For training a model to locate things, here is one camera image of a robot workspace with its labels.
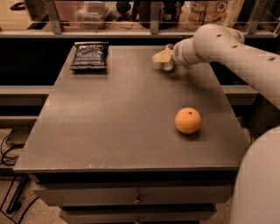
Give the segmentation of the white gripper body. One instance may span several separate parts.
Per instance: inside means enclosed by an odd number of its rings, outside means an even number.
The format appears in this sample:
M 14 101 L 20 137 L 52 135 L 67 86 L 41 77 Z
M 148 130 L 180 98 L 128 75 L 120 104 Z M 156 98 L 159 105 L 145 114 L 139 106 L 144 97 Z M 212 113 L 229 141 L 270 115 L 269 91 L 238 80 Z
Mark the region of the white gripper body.
M 186 38 L 173 47 L 172 58 L 181 66 L 191 66 L 200 63 L 200 58 L 194 50 L 193 38 Z

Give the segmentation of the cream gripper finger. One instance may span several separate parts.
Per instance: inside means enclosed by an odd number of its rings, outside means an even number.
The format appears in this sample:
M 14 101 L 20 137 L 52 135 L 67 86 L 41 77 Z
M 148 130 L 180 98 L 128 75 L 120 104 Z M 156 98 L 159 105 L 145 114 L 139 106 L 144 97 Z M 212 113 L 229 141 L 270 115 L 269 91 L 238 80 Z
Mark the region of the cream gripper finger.
M 172 50 L 168 47 L 152 56 L 153 63 L 168 63 L 171 59 Z

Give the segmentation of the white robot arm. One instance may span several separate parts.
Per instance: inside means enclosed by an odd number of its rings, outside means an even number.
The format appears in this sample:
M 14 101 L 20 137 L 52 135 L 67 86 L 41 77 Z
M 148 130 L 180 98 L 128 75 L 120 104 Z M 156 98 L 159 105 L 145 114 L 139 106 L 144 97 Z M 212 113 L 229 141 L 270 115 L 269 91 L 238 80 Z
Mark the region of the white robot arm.
M 245 44 L 236 29 L 204 24 L 190 38 L 154 54 L 155 63 L 218 62 L 280 109 L 279 55 Z M 229 224 L 280 224 L 280 126 L 247 149 L 234 186 Z

